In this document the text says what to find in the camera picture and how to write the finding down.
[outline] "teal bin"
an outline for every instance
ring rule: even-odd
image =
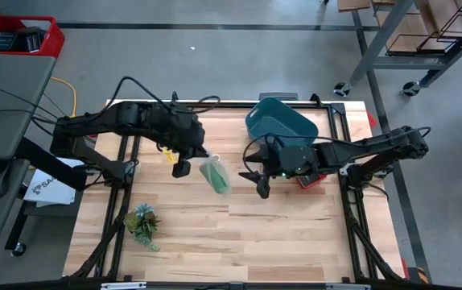
[[[319,130],[312,121],[274,97],[261,100],[245,117],[250,138],[265,134],[288,136],[318,136]],[[315,138],[281,138],[287,145],[306,146]]]

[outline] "red basket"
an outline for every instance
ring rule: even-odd
[[[0,15],[0,31],[16,31],[24,28],[22,20],[48,21],[51,26],[48,28],[41,48],[37,52],[0,52],[2,54],[25,55],[25,56],[54,56],[58,58],[64,43],[64,34],[56,24],[56,19],[45,16],[5,16]]]

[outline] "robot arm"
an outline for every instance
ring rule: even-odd
[[[282,137],[267,135],[258,152],[244,157],[244,162],[261,163],[263,172],[239,174],[256,183],[258,194],[262,198],[268,198],[271,176],[290,178],[314,173],[332,174],[354,160],[376,155],[364,164],[350,164],[344,169],[349,186],[358,188],[368,183],[374,173],[398,160],[423,158],[428,146],[419,131],[420,129],[403,126],[388,134],[353,143],[333,140],[308,147],[287,147],[281,140]]]
[[[175,100],[144,103],[123,101],[97,114],[59,118],[53,133],[51,153],[64,158],[82,160],[102,169],[108,184],[125,184],[129,177],[128,163],[111,161],[85,144],[84,136],[114,132],[120,136],[141,136],[179,153],[174,177],[190,172],[193,157],[208,157],[203,148],[204,129],[195,112]]]

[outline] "artificial plant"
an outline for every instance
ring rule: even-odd
[[[138,205],[124,219],[124,225],[132,233],[134,241],[153,251],[159,251],[159,246],[152,242],[152,236],[158,230],[159,222],[161,221],[155,216],[154,208],[148,204]]]

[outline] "concrete floor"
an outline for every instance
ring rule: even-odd
[[[61,22],[353,24],[350,13],[336,12],[335,1],[324,12],[318,0],[22,0],[1,2],[0,7],[4,14],[52,15]],[[364,25],[376,23],[372,15],[371,10],[361,11]],[[331,93],[332,87],[345,81],[361,58],[354,32],[64,30],[64,34],[66,43],[53,76],[76,87],[78,113],[99,110],[123,75],[136,77],[164,97],[176,90],[183,99],[209,94],[257,99],[261,92],[281,91],[299,93],[301,99],[317,93],[324,100],[342,100]],[[376,74],[392,128],[433,129],[427,137],[428,155],[403,162],[402,169],[433,282],[462,286],[462,59],[413,98],[400,97],[398,92],[424,72]],[[51,82],[46,92],[70,111],[67,87]],[[127,84],[119,97],[146,96]],[[375,113],[366,78],[348,100],[364,101]],[[46,99],[41,105],[54,110]],[[44,148],[51,142],[33,126],[27,137]],[[386,179],[386,188],[392,196],[390,208],[402,256],[412,265],[391,178]],[[0,283],[60,277],[74,222],[31,217],[23,235],[29,249],[17,259],[3,250],[7,226],[0,241]]]

